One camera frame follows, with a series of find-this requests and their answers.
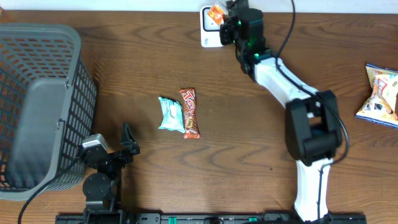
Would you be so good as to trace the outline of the orange tissue pack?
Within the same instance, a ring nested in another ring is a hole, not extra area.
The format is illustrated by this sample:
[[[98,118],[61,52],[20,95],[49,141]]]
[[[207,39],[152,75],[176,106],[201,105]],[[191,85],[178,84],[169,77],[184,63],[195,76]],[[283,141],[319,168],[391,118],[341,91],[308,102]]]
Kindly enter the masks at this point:
[[[212,19],[212,21],[219,26],[224,24],[224,16],[227,16],[228,14],[228,10],[219,1],[215,2],[207,12],[207,15]]]

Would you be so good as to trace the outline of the teal wet wipes pack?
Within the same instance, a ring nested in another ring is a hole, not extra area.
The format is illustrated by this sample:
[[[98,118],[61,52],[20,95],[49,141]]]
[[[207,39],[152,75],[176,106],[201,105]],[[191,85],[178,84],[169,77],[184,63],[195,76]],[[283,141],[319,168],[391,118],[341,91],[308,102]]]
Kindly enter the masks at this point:
[[[182,106],[178,101],[168,98],[158,97],[162,110],[162,122],[159,129],[169,131],[185,132],[183,123]]]

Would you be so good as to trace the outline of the red Top chocolate bar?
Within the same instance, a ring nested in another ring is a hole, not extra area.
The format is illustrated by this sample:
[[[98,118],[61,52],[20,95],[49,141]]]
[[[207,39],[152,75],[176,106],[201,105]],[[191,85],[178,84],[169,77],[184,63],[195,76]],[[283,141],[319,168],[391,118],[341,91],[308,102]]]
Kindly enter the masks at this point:
[[[185,132],[183,137],[185,139],[199,139],[200,132],[198,130],[196,108],[197,98],[194,88],[185,88],[180,90],[184,102],[184,128]]]

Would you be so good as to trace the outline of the yellow white snack bag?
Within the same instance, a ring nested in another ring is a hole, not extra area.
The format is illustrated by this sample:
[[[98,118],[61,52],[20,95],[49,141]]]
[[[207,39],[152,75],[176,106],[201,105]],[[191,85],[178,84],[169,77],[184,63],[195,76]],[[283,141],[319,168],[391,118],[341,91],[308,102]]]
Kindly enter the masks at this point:
[[[366,71],[372,93],[355,117],[397,128],[397,70],[368,63]]]

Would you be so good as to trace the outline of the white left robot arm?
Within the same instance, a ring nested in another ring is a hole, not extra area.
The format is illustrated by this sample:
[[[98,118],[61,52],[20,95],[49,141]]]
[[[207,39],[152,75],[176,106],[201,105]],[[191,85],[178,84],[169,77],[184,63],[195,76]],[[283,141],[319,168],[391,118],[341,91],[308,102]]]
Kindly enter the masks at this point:
[[[108,152],[108,143],[101,134],[88,136],[80,149],[81,160],[96,170],[83,183],[86,208],[78,223],[81,224],[130,224],[134,215],[121,208],[122,170],[133,162],[133,156],[140,153],[140,147],[133,138],[127,122],[123,123],[121,136],[123,149]]]

